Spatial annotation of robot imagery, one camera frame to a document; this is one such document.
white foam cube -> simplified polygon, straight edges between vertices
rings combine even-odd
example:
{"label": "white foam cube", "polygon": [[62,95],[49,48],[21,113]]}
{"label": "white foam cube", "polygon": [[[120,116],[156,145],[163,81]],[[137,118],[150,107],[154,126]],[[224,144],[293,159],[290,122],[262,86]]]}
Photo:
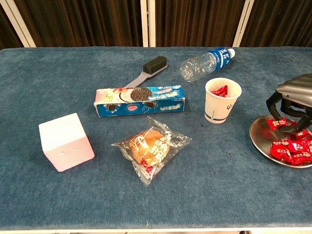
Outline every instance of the white foam cube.
{"label": "white foam cube", "polygon": [[42,123],[39,132],[43,152],[59,172],[94,158],[77,113]]}

metal plate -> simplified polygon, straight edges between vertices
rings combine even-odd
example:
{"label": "metal plate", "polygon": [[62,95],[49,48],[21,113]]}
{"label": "metal plate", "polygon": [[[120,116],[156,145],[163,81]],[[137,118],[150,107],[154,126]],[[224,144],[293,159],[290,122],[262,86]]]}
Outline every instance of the metal plate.
{"label": "metal plate", "polygon": [[[268,119],[274,119],[273,116],[262,116],[257,118],[249,129],[250,138],[255,145],[255,147],[267,158],[271,159],[274,162],[282,164],[287,167],[294,167],[294,168],[306,168],[311,167],[312,162],[303,163],[300,165],[293,166],[288,162],[281,161],[277,158],[271,156],[270,148],[272,142],[277,139],[291,139],[295,140],[295,136],[293,134],[285,133],[280,130],[272,131],[267,124]],[[293,121],[287,118],[287,122],[290,124]]]}

oreo cookie box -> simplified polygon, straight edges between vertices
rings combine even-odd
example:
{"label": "oreo cookie box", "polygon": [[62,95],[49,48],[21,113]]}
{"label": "oreo cookie box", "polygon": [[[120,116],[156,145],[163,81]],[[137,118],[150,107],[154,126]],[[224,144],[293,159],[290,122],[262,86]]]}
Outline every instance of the oreo cookie box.
{"label": "oreo cookie box", "polygon": [[181,85],[98,89],[94,106],[99,117],[184,111]]}

packaged pastry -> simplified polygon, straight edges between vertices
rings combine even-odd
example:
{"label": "packaged pastry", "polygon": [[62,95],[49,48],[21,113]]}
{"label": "packaged pastry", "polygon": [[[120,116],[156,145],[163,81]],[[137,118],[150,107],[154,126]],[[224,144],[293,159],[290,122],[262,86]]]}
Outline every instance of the packaged pastry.
{"label": "packaged pastry", "polygon": [[191,138],[172,131],[166,124],[148,117],[150,128],[123,141],[118,146],[122,155],[132,162],[133,168],[145,185],[149,185],[159,171],[191,142]]}

gray brush handle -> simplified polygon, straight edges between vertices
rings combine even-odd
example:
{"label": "gray brush handle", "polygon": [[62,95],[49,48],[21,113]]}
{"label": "gray brush handle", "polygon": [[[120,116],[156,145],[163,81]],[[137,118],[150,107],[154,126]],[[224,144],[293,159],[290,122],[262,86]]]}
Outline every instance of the gray brush handle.
{"label": "gray brush handle", "polygon": [[148,73],[141,72],[141,74],[135,80],[132,80],[124,88],[135,88],[135,87],[138,87],[141,83],[146,81],[150,76],[151,75],[148,74]]}
{"label": "gray brush handle", "polygon": [[141,72],[141,74],[136,78],[135,80],[131,81],[129,84],[127,84],[124,88],[135,88],[138,87],[140,84],[142,84],[144,81],[146,81],[148,78],[151,78],[155,75],[157,75],[162,70],[165,70],[168,67],[168,65],[164,66],[163,68],[159,69],[158,71],[154,72],[153,74],[148,74],[145,72]]}

